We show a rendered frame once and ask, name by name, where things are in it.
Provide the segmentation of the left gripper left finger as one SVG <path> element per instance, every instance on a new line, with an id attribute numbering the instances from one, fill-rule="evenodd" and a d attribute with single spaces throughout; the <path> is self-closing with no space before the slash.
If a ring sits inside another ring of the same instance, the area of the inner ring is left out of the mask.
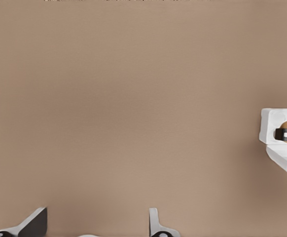
<path id="1" fill-rule="evenodd" d="M 0 237 L 45 237 L 48 227 L 47 207 L 40 207 L 19 225 L 1 229 Z"/>

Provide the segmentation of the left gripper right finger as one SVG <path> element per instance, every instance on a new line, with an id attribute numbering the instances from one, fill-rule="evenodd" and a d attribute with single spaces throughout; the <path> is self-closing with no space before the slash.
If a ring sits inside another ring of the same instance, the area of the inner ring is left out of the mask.
<path id="1" fill-rule="evenodd" d="M 150 207 L 149 237 L 181 237 L 181 235 L 177 230 L 161 225 L 159 222 L 159 215 L 157 208 Z"/>

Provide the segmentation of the white egg box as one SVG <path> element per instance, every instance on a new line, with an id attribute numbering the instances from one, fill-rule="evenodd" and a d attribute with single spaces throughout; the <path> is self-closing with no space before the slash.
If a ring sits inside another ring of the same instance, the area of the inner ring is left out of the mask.
<path id="1" fill-rule="evenodd" d="M 287 108 L 263 108 L 261 110 L 261 126 L 259 140 L 266 145 L 286 144 L 276 140 L 275 130 L 287 121 Z"/>

